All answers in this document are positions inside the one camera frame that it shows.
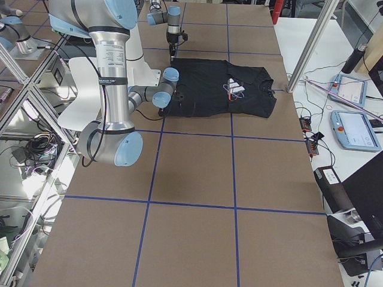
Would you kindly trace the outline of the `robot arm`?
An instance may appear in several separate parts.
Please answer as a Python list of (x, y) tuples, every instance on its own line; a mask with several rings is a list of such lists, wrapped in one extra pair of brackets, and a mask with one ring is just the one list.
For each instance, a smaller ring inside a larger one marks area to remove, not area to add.
[(101, 119), (80, 133), (78, 150), (91, 162), (131, 166), (141, 155), (142, 136), (129, 116), (142, 102), (165, 108), (176, 91), (175, 68), (152, 70), (144, 60), (134, 1), (50, 1), (54, 30), (90, 38), (96, 49)]
[(148, 24), (167, 24), (166, 40), (168, 42), (170, 62), (172, 62), (177, 48), (189, 39), (180, 22), (181, 8), (174, 5), (167, 7), (164, 1), (149, 1), (149, 3)]

